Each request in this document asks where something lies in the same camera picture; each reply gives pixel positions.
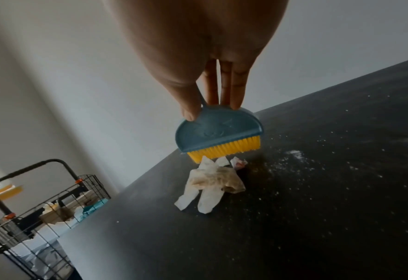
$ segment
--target rolling cart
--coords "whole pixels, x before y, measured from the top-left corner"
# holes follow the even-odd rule
[[[0,182],[50,162],[62,164],[75,184],[21,215],[0,200],[4,213],[0,219],[0,254],[31,280],[78,280],[79,274],[57,240],[110,199],[98,178],[77,176],[64,161],[50,159],[8,174]]]

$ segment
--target hand brush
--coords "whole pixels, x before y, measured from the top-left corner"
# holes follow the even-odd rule
[[[252,112],[207,105],[202,96],[201,102],[203,108],[198,118],[183,121],[176,130],[175,140],[181,152],[200,163],[204,155],[214,159],[261,147],[259,136],[264,128]]]

